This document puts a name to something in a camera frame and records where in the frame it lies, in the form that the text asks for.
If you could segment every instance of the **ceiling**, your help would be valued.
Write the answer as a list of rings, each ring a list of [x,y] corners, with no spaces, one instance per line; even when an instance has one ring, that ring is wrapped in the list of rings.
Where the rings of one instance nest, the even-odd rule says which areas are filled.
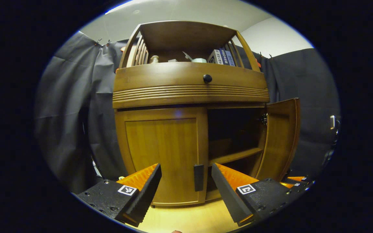
[[[273,17],[240,0],[133,0],[121,9],[101,15],[81,32],[100,44],[128,39],[138,24],[185,20],[227,26],[240,32]]]

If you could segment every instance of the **blue book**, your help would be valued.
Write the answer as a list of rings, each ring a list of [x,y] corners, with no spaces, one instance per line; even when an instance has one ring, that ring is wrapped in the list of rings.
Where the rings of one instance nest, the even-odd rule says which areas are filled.
[[[225,50],[226,54],[227,54],[227,58],[228,58],[228,62],[230,63],[231,66],[235,66],[234,64],[234,59],[232,58],[231,56],[231,52],[230,51],[227,51]]]
[[[224,63],[224,65],[229,65],[227,53],[225,52],[225,50],[224,49],[220,49],[220,52],[221,52],[222,62]]]

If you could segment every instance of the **white wall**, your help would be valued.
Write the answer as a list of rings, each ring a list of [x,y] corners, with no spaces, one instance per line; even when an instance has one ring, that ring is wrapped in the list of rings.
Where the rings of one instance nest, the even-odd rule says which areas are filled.
[[[253,52],[269,58],[301,49],[313,48],[299,32],[277,18],[265,19],[240,32]]]

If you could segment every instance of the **book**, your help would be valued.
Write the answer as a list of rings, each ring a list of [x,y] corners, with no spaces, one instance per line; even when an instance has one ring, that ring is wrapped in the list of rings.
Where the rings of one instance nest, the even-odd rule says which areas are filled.
[[[225,50],[220,48],[221,57],[224,65],[229,65],[227,54],[225,53]]]
[[[234,59],[232,58],[231,52],[225,50],[225,53],[227,54],[228,62],[230,63],[230,65],[231,66],[235,66]]]
[[[214,49],[211,55],[209,56],[208,63],[215,63],[215,64],[221,64],[223,65],[224,62],[222,62],[221,53],[218,49]]]

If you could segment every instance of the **gray curtain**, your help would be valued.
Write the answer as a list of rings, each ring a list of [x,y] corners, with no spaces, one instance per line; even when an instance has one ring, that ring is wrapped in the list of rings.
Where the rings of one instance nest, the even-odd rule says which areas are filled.
[[[71,192],[80,193],[102,178],[118,180],[127,171],[117,143],[112,93],[115,70],[128,40],[95,45],[77,32],[54,54],[36,96],[35,135],[47,164]],[[251,68],[237,47],[245,68]],[[340,117],[332,74],[315,49],[274,58],[253,53],[265,74],[271,103],[300,98],[299,146],[291,168],[315,176],[330,149],[330,115]]]

